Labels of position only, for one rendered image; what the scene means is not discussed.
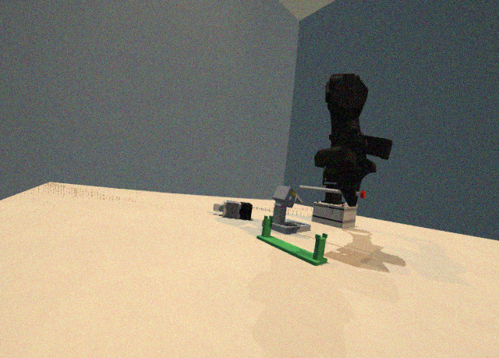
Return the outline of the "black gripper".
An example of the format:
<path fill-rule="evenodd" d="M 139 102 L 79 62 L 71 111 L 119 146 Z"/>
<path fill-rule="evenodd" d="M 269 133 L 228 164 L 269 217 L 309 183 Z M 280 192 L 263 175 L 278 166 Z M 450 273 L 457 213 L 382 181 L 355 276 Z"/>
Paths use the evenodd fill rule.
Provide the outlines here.
<path fill-rule="evenodd" d="M 362 179 L 376 172 L 376 164 L 366 158 L 366 154 L 356 154 L 352 151 L 354 132 L 361 134 L 359 126 L 340 126 L 333 129 L 329 140 L 334 142 L 333 147 L 319 150 L 314 155 L 315 166 L 324 168 L 325 165 L 336 163 L 336 170 L 330 171 L 336 181 L 348 206 L 355 207 Z"/>

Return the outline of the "grey pin with red head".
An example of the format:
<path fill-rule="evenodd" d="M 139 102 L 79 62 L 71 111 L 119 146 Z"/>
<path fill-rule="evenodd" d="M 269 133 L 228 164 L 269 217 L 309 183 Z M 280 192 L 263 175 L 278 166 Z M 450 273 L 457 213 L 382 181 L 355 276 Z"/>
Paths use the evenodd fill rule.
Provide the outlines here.
<path fill-rule="evenodd" d="M 342 192 L 340 190 L 334 190 L 334 189 L 328 189 L 328 188 L 321 188 L 321 187 L 300 186 L 299 188 L 301 190 L 316 190 L 316 191 L 322 191 L 322 192 L 342 194 Z M 356 191 L 356 196 L 359 196 L 360 198 L 365 198 L 366 197 L 366 191 L 364 191 L 364 190 L 361 190 L 361 192 L 357 192 Z"/>

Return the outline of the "green u-shaped stand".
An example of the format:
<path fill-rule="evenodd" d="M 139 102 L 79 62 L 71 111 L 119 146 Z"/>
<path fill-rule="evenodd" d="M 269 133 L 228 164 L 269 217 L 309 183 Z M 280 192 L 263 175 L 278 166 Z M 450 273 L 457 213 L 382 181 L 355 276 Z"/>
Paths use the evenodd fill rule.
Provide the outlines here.
<path fill-rule="evenodd" d="M 298 257 L 300 260 L 305 261 L 308 264 L 312 264 L 313 266 L 327 263 L 327 258 L 324 257 L 324 249 L 328 234 L 322 233 L 322 237 L 319 234 L 315 234 L 315 249 L 313 252 L 309 252 L 303 248 L 299 248 L 293 244 L 287 243 L 282 239 L 277 239 L 271 236 L 272 223 L 273 216 L 270 215 L 268 218 L 267 215 L 264 215 L 262 235 L 257 235 L 257 239 L 286 253 L 289 253 L 293 257 Z"/>

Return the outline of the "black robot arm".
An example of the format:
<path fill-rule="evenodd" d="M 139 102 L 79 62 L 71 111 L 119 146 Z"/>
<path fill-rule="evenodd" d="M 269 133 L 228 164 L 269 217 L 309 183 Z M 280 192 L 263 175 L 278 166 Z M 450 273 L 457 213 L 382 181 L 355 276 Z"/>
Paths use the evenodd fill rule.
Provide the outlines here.
<path fill-rule="evenodd" d="M 327 81 L 325 100 L 331 113 L 331 131 L 340 126 L 359 126 L 359 116 L 368 98 L 368 88 L 365 86 L 359 75 L 355 73 L 334 74 Z M 368 154 L 371 156 L 389 159 L 392 140 L 374 136 L 366 136 L 354 132 L 352 151 L 356 154 Z M 361 150 L 360 150 L 361 149 Z M 323 184 L 328 189 L 339 190 L 336 181 L 330 171 L 336 170 L 336 163 L 326 165 L 323 170 Z M 329 183 L 333 182 L 333 183 Z M 321 203 L 344 204 L 342 195 L 338 193 L 326 192 L 325 201 Z"/>

